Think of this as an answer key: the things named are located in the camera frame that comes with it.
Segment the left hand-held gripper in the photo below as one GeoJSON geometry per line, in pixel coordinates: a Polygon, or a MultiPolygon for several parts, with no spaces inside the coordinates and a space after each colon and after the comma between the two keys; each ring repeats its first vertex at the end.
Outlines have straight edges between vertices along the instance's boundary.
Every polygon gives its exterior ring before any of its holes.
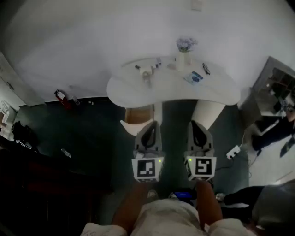
{"type": "MultiPolygon", "coordinates": [[[[160,125],[157,121],[145,125],[135,139],[135,149],[153,148],[161,146],[160,125]]],[[[164,153],[156,151],[133,151],[131,160],[133,176],[137,182],[159,182],[164,166],[164,153]]]]}

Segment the red fire extinguisher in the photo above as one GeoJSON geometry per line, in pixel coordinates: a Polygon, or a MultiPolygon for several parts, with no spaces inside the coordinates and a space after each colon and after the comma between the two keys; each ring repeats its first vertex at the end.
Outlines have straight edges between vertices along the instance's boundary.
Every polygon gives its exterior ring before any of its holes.
{"type": "Polygon", "coordinates": [[[64,108],[70,109],[71,105],[70,105],[66,95],[62,91],[57,89],[54,92],[54,94],[55,94],[56,98],[60,101],[60,103],[63,105],[64,108]]]}

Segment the white oval table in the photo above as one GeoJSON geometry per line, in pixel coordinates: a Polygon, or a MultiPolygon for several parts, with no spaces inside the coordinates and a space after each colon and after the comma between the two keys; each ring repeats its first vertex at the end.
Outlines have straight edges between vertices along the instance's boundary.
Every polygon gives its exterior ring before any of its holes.
{"type": "Polygon", "coordinates": [[[175,64],[174,57],[161,57],[161,62],[151,77],[151,88],[135,66],[154,65],[156,58],[139,59],[123,65],[107,84],[109,99],[123,108],[139,108],[171,100],[197,100],[192,118],[207,129],[225,106],[233,106],[240,100],[241,92],[234,79],[217,64],[194,59],[183,71],[177,71],[167,68],[169,63],[175,64]],[[208,66],[210,75],[205,73],[202,63],[208,66]],[[195,85],[184,80],[184,76],[192,71],[203,77],[195,85]]]}

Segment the dark wooden staircase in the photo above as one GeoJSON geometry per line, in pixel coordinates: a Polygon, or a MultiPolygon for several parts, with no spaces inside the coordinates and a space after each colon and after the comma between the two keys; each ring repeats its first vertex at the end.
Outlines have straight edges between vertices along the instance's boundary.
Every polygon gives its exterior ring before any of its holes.
{"type": "Polygon", "coordinates": [[[112,188],[0,136],[0,236],[78,236],[112,188]]]}

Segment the blue white packet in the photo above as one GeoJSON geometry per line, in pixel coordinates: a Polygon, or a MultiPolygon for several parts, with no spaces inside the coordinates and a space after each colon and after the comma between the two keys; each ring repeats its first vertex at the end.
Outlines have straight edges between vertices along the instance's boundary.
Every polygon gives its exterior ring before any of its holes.
{"type": "Polygon", "coordinates": [[[184,80],[186,80],[191,85],[195,85],[203,80],[203,77],[199,75],[197,72],[192,71],[191,73],[184,76],[184,80]]]}

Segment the grey black office chair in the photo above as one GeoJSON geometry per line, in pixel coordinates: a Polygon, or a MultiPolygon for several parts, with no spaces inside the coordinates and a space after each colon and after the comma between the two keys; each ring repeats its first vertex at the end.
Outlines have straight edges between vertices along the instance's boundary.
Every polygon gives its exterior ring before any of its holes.
{"type": "Polygon", "coordinates": [[[279,185],[251,186],[231,194],[216,194],[226,206],[224,218],[254,223],[265,230],[295,227],[295,179],[279,185]]]}

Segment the person's beige shirt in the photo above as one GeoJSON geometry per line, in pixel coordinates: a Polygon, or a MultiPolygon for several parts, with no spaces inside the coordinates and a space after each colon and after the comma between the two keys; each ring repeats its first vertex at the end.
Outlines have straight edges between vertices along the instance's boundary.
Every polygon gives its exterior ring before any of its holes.
{"type": "Polygon", "coordinates": [[[142,206],[131,234],[117,225],[87,223],[80,236],[256,236],[238,219],[222,219],[206,226],[199,224],[197,210],[172,199],[156,200],[142,206]]]}

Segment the grey shelf unit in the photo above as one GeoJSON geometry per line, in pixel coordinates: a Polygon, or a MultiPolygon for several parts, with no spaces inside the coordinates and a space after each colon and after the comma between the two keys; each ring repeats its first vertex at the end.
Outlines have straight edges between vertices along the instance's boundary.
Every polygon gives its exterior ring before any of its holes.
{"type": "Polygon", "coordinates": [[[295,70],[274,57],[268,57],[249,97],[240,108],[245,123],[262,117],[284,116],[281,101],[295,89],[295,70]]]}

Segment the black backpack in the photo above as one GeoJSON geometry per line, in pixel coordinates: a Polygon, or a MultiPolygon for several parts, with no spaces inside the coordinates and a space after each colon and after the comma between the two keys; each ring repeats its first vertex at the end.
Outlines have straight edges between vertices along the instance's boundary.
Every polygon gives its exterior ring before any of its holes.
{"type": "Polygon", "coordinates": [[[40,153],[37,146],[39,141],[35,132],[29,126],[23,126],[20,121],[12,126],[13,139],[18,141],[20,145],[32,150],[33,152],[40,153]]]}

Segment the black device blue screen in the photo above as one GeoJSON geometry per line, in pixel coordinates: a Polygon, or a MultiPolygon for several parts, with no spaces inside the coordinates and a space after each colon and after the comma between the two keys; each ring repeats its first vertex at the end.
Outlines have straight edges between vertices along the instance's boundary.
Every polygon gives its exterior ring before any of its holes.
{"type": "Polygon", "coordinates": [[[181,200],[187,199],[190,201],[197,199],[196,190],[191,188],[178,188],[173,191],[173,194],[181,200]]]}

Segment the person's left forearm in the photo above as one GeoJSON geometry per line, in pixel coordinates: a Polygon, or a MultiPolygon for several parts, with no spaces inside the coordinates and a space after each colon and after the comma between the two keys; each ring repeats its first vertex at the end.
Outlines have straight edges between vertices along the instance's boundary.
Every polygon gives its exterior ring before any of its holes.
{"type": "Polygon", "coordinates": [[[134,182],[116,210],[112,219],[112,225],[120,226],[130,234],[140,214],[141,208],[148,198],[148,192],[152,185],[152,183],[134,182]]]}

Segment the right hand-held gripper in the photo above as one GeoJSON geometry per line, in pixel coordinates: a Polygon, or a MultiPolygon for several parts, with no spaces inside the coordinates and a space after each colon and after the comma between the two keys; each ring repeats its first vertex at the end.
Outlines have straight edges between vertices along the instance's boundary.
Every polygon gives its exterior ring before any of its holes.
{"type": "MultiPolygon", "coordinates": [[[[187,148],[196,150],[198,147],[212,147],[211,133],[200,123],[192,120],[188,125],[187,148]]],[[[214,149],[184,152],[184,166],[189,181],[209,181],[215,175],[217,157],[214,149]]]]}

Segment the person's right forearm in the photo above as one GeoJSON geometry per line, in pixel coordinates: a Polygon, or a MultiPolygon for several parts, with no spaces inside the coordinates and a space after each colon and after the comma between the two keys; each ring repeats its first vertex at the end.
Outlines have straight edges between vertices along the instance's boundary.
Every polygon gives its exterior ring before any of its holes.
{"type": "Polygon", "coordinates": [[[222,220],[223,214],[221,206],[216,200],[214,191],[209,182],[196,182],[196,192],[200,226],[204,230],[205,225],[210,226],[213,223],[222,220]]]}

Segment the white power strip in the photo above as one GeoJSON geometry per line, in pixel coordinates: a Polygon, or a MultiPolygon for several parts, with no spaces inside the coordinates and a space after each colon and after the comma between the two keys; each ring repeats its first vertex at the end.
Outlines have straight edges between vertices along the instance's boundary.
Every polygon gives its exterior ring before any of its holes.
{"type": "Polygon", "coordinates": [[[237,156],[240,153],[241,149],[238,145],[234,146],[227,154],[227,159],[233,159],[235,156],[237,156]]]}

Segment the white vase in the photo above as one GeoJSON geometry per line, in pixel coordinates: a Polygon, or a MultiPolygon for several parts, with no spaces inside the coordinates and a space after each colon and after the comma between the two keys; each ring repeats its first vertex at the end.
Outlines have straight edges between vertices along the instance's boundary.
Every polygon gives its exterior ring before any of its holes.
{"type": "Polygon", "coordinates": [[[176,57],[176,70],[183,71],[185,67],[185,53],[178,52],[176,57]]]}

